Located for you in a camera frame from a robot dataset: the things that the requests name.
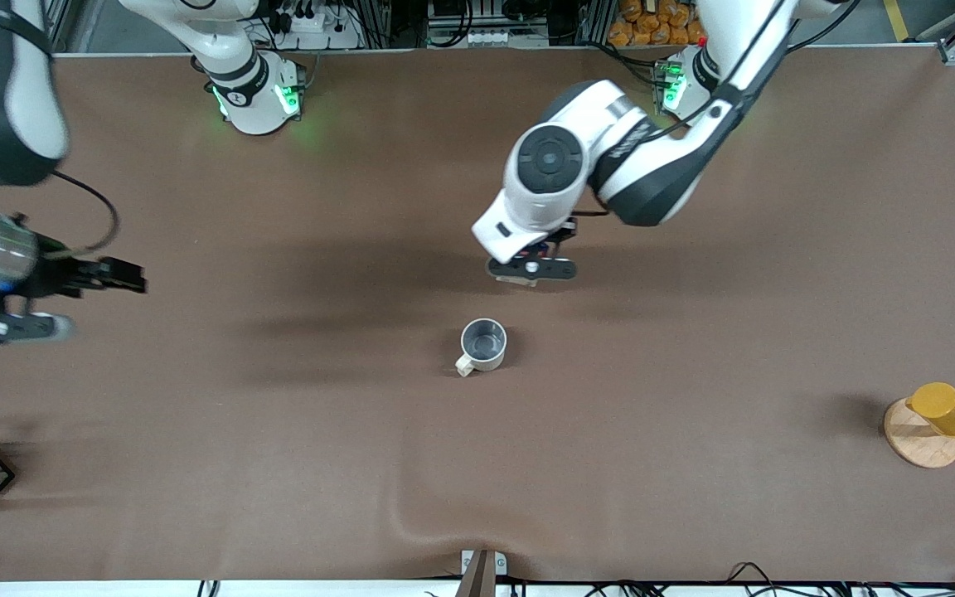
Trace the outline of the white mug with grey inside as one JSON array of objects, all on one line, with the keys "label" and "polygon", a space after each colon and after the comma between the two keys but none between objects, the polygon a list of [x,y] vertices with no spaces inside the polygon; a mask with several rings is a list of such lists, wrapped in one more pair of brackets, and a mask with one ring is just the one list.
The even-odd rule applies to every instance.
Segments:
[{"label": "white mug with grey inside", "polygon": [[491,318],[478,318],[461,332],[461,356],[454,364],[456,373],[467,377],[474,371],[493,371],[507,354],[507,329]]}]

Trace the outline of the wooden mug stand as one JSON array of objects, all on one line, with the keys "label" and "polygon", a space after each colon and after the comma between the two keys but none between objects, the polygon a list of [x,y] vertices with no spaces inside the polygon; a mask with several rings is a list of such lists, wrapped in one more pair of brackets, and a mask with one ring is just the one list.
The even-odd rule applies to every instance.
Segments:
[{"label": "wooden mug stand", "polygon": [[955,462],[955,439],[937,434],[933,427],[906,407],[905,398],[885,412],[883,435],[903,460],[919,468],[944,468]]}]

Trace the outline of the white power strip with plugs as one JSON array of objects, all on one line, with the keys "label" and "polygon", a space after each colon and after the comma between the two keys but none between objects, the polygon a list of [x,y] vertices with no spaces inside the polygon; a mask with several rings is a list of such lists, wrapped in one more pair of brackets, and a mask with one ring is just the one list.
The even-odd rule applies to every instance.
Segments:
[{"label": "white power strip with plugs", "polygon": [[368,47],[359,14],[342,0],[269,0],[263,17],[270,45],[288,51]]}]

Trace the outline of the yellow cup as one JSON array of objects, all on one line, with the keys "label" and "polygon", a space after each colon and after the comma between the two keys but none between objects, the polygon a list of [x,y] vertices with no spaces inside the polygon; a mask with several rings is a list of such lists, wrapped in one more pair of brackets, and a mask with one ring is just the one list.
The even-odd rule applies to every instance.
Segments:
[{"label": "yellow cup", "polygon": [[937,434],[955,439],[955,386],[944,382],[925,383],[905,398],[905,404]]}]

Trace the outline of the long white power strip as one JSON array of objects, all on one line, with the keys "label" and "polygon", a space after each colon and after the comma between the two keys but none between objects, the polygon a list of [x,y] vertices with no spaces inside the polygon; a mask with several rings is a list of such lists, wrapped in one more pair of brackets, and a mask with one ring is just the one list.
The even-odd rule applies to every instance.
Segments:
[{"label": "long white power strip", "polygon": [[542,48],[550,44],[546,29],[508,29],[508,27],[478,27],[472,29],[463,45],[466,48]]}]

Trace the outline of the bag of orange buns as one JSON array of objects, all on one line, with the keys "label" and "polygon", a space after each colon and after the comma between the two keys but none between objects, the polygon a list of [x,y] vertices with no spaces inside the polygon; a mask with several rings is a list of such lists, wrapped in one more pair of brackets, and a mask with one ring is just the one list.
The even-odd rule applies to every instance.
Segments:
[{"label": "bag of orange buns", "polygon": [[702,46],[704,23],[692,0],[617,0],[610,46]]}]

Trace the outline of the brown table cover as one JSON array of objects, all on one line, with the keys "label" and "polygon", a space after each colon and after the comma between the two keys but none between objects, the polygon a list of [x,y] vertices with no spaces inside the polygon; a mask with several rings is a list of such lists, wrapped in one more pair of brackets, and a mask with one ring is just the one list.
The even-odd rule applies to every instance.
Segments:
[{"label": "brown table cover", "polygon": [[[595,51],[325,56],[302,120],[217,116],[182,56],[61,57],[72,177],[149,291],[0,347],[0,580],[955,580],[955,464],[880,434],[955,386],[955,67],[781,65],[663,226],[583,219],[573,282],[470,233]],[[461,332],[507,329],[493,371]]]}]

